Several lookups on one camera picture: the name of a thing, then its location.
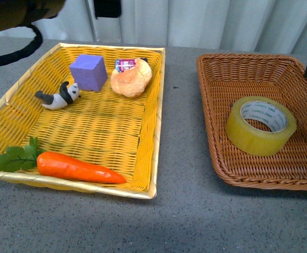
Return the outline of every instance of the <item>toy bread roll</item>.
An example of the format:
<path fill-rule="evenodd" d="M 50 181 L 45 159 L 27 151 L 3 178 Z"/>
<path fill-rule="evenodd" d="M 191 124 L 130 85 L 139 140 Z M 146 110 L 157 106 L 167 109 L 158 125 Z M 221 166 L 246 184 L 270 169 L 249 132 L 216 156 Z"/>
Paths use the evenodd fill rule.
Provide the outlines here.
<path fill-rule="evenodd" d="M 149 64 L 142 59 L 135 59 L 135 66 L 119 73 L 114 69 L 110 81 L 112 90 L 129 98 L 140 96 L 152 78 Z"/>

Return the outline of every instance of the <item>purple block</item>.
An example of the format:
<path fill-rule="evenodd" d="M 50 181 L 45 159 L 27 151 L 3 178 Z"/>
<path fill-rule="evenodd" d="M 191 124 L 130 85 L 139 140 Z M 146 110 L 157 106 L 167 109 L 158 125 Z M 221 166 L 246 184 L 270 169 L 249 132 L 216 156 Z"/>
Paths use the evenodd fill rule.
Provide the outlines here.
<path fill-rule="evenodd" d="M 80 90 L 100 91 L 108 75 L 103 56 L 80 54 L 69 66 Z"/>

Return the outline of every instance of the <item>roll of clear tape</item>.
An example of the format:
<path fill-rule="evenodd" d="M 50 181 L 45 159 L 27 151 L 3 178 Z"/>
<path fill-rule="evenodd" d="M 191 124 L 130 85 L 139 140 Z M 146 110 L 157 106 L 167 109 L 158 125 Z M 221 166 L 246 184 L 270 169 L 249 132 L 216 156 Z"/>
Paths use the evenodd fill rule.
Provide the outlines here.
<path fill-rule="evenodd" d="M 264 123 L 271 132 L 251 126 L 247 119 Z M 293 114 L 278 102 L 262 96 L 247 96 L 237 100 L 225 127 L 227 137 L 234 146 L 263 157 L 279 152 L 295 130 Z"/>

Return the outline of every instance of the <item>panda figurine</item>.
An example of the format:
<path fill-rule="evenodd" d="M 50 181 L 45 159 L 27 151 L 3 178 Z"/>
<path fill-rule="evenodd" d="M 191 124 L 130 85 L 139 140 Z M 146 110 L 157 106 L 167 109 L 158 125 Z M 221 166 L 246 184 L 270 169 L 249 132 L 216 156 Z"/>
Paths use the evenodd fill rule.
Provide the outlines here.
<path fill-rule="evenodd" d="M 78 84 L 74 83 L 67 88 L 69 82 L 63 82 L 60 86 L 60 92 L 53 95 L 44 94 L 43 91 L 37 91 L 35 96 L 42 100 L 42 106 L 50 110 L 56 110 L 72 104 L 77 97 L 81 97 Z"/>

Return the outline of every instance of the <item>gray countertop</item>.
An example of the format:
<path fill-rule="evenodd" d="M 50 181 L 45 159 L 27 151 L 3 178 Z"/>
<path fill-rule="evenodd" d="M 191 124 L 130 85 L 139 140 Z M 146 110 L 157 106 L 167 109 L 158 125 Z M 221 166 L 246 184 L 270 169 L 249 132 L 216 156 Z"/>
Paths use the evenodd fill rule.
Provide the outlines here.
<path fill-rule="evenodd" d="M 28 42 L 0 37 L 0 54 Z M 58 42 L 0 67 L 0 98 Z M 232 187 L 213 169 L 196 58 L 214 52 L 166 48 L 156 198 L 0 181 L 0 252 L 307 252 L 307 192 Z"/>

